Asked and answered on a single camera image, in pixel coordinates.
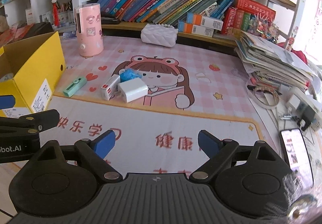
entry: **smartphone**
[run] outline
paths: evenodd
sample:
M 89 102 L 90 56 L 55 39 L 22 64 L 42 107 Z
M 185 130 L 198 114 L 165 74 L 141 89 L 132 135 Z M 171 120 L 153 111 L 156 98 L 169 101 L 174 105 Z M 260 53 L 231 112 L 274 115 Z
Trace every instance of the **smartphone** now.
M 312 187 L 314 180 L 311 162 L 300 129 L 280 131 L 280 140 L 285 162 L 305 188 Z

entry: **stack of notebooks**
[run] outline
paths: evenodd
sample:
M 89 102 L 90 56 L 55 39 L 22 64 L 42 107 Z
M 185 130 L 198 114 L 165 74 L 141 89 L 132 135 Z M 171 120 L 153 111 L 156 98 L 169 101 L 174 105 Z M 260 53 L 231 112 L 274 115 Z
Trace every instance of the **stack of notebooks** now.
M 236 52 L 254 85 L 265 85 L 276 90 L 281 85 L 307 90 L 312 81 L 312 70 L 294 53 L 261 37 L 242 32 Z
M 233 0 L 98 0 L 102 13 L 126 22 L 177 26 L 188 12 L 223 19 Z

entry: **cartoon hand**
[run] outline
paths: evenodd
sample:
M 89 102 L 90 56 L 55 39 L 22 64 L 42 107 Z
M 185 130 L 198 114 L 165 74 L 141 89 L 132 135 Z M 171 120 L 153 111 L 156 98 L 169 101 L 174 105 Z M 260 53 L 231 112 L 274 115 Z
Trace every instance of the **cartoon hand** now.
M 186 95 L 178 94 L 176 99 L 175 99 L 175 104 L 176 104 L 177 108 L 185 109 L 185 108 L 189 107 L 190 100 Z

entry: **star illustration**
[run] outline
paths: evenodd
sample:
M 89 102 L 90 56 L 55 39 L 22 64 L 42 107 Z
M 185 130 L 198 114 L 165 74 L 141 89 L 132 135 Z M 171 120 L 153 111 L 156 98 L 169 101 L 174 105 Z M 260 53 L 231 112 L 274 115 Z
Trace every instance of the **star illustration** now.
M 216 100 L 222 100 L 223 99 L 223 95 L 219 94 L 218 92 L 216 92 L 215 94 L 213 94 L 213 96 L 216 98 Z

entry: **yellow box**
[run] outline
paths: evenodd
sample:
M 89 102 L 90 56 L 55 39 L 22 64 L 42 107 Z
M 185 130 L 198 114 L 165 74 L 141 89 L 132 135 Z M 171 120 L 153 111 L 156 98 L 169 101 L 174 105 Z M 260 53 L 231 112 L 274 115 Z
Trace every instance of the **yellow box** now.
M 19 117 L 45 110 L 65 68 L 58 32 L 0 48 L 0 95 L 16 98 L 14 108 L 0 110 L 0 116 Z

